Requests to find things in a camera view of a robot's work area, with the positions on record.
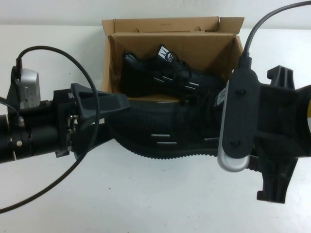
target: black shoe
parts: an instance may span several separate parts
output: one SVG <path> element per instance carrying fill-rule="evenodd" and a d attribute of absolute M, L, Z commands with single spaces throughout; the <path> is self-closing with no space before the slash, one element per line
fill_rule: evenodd
<path fill-rule="evenodd" d="M 105 118 L 112 136 L 129 151 L 156 159 L 217 155 L 222 109 L 212 111 L 212 95 L 130 103 L 129 110 Z"/>
<path fill-rule="evenodd" d="M 205 95 L 224 87 L 223 79 L 192 69 L 164 46 L 160 46 L 156 57 L 144 61 L 133 53 L 123 54 L 120 90 L 129 97 Z"/>

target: white background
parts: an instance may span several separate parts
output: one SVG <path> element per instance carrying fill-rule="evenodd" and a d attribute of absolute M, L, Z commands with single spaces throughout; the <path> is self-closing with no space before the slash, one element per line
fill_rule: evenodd
<path fill-rule="evenodd" d="M 0 24 L 70 26 L 0 25 L 0 96 L 7 94 L 16 57 L 34 45 L 65 50 L 81 62 L 100 88 L 105 40 L 101 19 L 245 16 L 244 25 L 249 27 L 289 2 L 294 1 L 2 0 Z M 292 10 L 265 26 L 311 28 L 309 12 L 310 7 Z M 241 31 L 242 42 L 249 32 Z M 283 65 L 294 70 L 297 88 L 311 84 L 311 31 L 259 30 L 250 53 L 261 82 L 269 83 L 268 69 Z M 23 64 L 39 72 L 43 100 L 52 99 L 53 90 L 69 88 L 73 82 L 87 86 L 74 65 L 58 54 L 32 52 Z M 73 155 L 56 159 L 47 154 L 0 164 L 0 208 L 41 190 L 74 161 Z M 142 158 L 112 140 L 89 153 L 52 191 L 0 215 L 0 233 L 309 233 L 310 167 L 311 159 L 298 161 L 285 204 L 266 203 L 256 200 L 262 188 L 260 173 L 228 173 L 209 156 L 168 161 Z"/>
<path fill-rule="evenodd" d="M 268 12 L 302 0 L 1 0 L 0 24 L 99 26 L 102 19 L 245 17 L 250 28 Z M 311 6 L 268 20 L 266 28 L 311 28 Z"/>

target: black wire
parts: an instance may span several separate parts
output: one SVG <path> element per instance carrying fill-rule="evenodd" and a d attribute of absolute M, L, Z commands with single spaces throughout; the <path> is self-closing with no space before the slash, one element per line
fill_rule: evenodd
<path fill-rule="evenodd" d="M 19 117 L 18 107 L 15 106 L 15 104 L 11 103 L 10 101 L 8 101 L 7 99 L 3 97 L 0 97 L 0 104 L 3 104 L 7 106 L 8 108 L 11 108 L 12 110 L 14 110 L 14 112 L 16 112 L 17 116 Z"/>
<path fill-rule="evenodd" d="M 256 25 L 253 27 L 252 31 L 250 32 L 247 41 L 245 43 L 244 46 L 244 52 L 243 52 L 243 56 L 249 56 L 249 47 L 251 46 L 252 40 L 254 38 L 255 33 L 257 32 L 258 28 L 270 17 L 276 15 L 277 13 L 280 13 L 282 11 L 286 11 L 292 8 L 296 8 L 296 7 L 300 7 L 300 6 L 306 6 L 306 5 L 311 5 L 311 1 L 303 1 L 303 2 L 298 2 L 298 3 L 294 3 L 294 4 L 290 4 L 287 6 L 283 6 L 281 8 L 278 8 L 270 13 L 268 13 L 267 15 L 265 15 L 261 20 L 258 21 L 258 23 L 256 23 Z"/>
<path fill-rule="evenodd" d="M 54 181 L 53 183 L 51 183 L 49 186 L 47 186 L 46 188 L 44 188 L 43 190 L 41 190 L 40 192 L 36 193 L 35 195 L 19 202 L 16 203 L 14 205 L 5 207 L 3 209 L 0 209 L 0 214 L 14 210 L 18 207 L 21 207 L 35 199 L 37 199 L 38 197 L 42 196 L 43 194 L 47 193 L 48 191 L 50 191 L 52 188 L 54 188 L 55 186 L 57 186 L 60 182 L 62 182 L 80 163 L 81 161 L 84 159 L 84 157 L 86 156 L 87 152 L 91 149 L 92 145 L 95 142 L 96 136 L 97 136 L 97 132 L 98 132 L 98 128 L 99 128 L 99 120 L 100 120 L 100 107 L 99 107 L 99 98 L 96 92 L 96 87 L 91 79 L 91 77 L 89 76 L 89 74 L 87 73 L 87 71 L 82 67 L 82 65 L 75 60 L 72 56 L 70 56 L 68 53 L 53 48 L 53 47 L 49 47 L 49 46 L 34 46 L 34 47 L 30 47 L 28 49 L 25 49 L 24 51 L 22 51 L 20 53 L 20 55 L 17 58 L 17 67 L 21 67 L 21 59 L 23 57 L 23 55 L 25 55 L 26 53 L 30 52 L 30 51 L 34 51 L 34 50 L 49 50 L 49 51 L 53 51 L 53 52 L 57 52 L 65 57 L 67 57 L 69 60 L 71 60 L 80 70 L 81 72 L 84 74 L 84 76 L 86 77 L 88 83 L 91 86 L 94 98 L 95 98 L 95 104 L 96 104 L 96 117 L 95 117 L 95 128 L 94 128 L 94 133 L 91 137 L 91 140 L 89 142 L 89 146 L 86 148 L 86 151 L 84 153 L 82 153 L 80 155 L 80 157 L 77 159 L 77 161 L 63 174 L 61 175 L 56 181 Z"/>

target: open cardboard box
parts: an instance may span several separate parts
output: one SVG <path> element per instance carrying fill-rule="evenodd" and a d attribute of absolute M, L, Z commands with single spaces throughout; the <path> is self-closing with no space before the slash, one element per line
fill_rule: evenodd
<path fill-rule="evenodd" d="M 131 51 L 140 59 L 156 56 L 160 44 L 190 67 L 228 80 L 243 51 L 240 32 L 243 17 L 195 17 L 103 20 L 107 36 L 102 91 L 119 93 L 122 53 Z M 153 95 L 140 100 L 172 101 Z"/>

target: white stripe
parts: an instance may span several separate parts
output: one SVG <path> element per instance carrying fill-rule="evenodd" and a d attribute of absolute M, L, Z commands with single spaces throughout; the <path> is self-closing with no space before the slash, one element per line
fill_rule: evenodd
<path fill-rule="evenodd" d="M 177 144 L 177 142 L 156 142 L 157 144 Z"/>
<path fill-rule="evenodd" d="M 16 161 L 16 160 L 17 160 L 17 158 L 16 158 L 16 154 L 15 154 L 15 151 L 13 151 L 13 158 L 14 158 L 14 161 Z"/>
<path fill-rule="evenodd" d="M 161 80 L 161 79 L 157 79 L 156 77 L 154 77 L 154 79 L 156 79 L 156 80 L 158 80 L 158 81 L 161 81 L 161 82 L 164 82 L 163 80 Z"/>
<path fill-rule="evenodd" d="M 151 136 L 154 137 L 170 137 L 170 134 L 157 134 L 157 133 L 153 133 Z"/>
<path fill-rule="evenodd" d="M 189 84 L 199 86 L 199 84 L 197 84 L 197 83 L 192 83 L 192 82 L 189 82 Z"/>
<path fill-rule="evenodd" d="M 172 79 L 170 79 L 170 78 L 168 78 L 168 77 L 165 77 L 165 76 L 162 76 L 163 78 L 165 78 L 165 79 L 169 79 L 169 80 L 172 80 Z"/>
<path fill-rule="evenodd" d="M 191 86 L 185 86 L 186 88 L 190 88 L 190 89 L 194 89 L 195 90 L 195 88 L 194 87 L 191 87 Z"/>
<path fill-rule="evenodd" d="M 204 141 L 216 140 L 218 137 L 204 138 Z"/>

